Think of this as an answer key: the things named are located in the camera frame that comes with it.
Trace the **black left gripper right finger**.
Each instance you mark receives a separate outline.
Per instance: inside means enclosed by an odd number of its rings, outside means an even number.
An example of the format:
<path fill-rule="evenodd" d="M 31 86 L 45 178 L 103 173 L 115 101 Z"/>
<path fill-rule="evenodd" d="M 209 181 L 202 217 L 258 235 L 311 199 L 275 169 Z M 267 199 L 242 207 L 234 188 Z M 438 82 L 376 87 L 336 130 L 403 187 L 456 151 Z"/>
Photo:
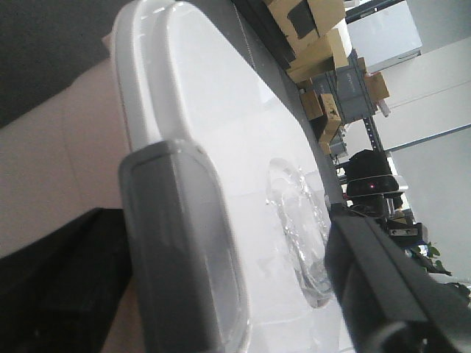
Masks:
<path fill-rule="evenodd" d="M 331 218 L 325 267 L 357 352 L 470 351 L 465 300 L 370 218 Z"/>

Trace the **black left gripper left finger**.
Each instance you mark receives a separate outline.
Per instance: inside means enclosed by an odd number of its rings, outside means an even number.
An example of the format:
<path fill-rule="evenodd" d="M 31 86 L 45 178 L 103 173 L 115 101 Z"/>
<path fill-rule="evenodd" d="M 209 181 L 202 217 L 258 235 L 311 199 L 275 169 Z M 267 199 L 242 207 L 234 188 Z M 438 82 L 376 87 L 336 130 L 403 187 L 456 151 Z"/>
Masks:
<path fill-rule="evenodd" d="M 124 213 L 95 208 L 1 259 L 2 352 L 100 352 L 130 282 Z"/>

